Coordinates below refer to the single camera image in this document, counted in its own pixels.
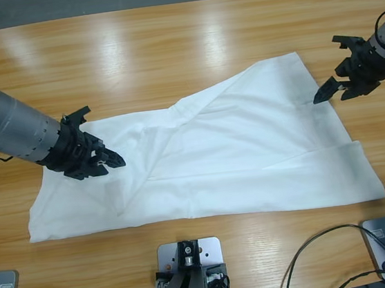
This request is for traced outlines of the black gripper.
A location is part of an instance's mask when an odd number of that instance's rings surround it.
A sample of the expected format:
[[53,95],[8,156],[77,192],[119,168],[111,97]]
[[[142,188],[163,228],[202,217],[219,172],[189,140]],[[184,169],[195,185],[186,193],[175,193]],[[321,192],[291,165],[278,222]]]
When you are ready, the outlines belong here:
[[108,167],[126,166],[122,156],[105,148],[102,140],[80,130],[79,126],[86,122],[84,117],[90,111],[90,107],[85,106],[62,116],[57,141],[41,160],[42,166],[76,180],[108,175]]
[[336,75],[348,78],[349,82],[337,81],[329,77],[313,98],[313,104],[328,101],[337,91],[344,90],[341,100],[349,100],[367,95],[385,80],[385,58],[377,54],[362,37],[333,35],[332,42],[339,44],[340,49],[349,49],[350,57],[345,58],[335,68]]

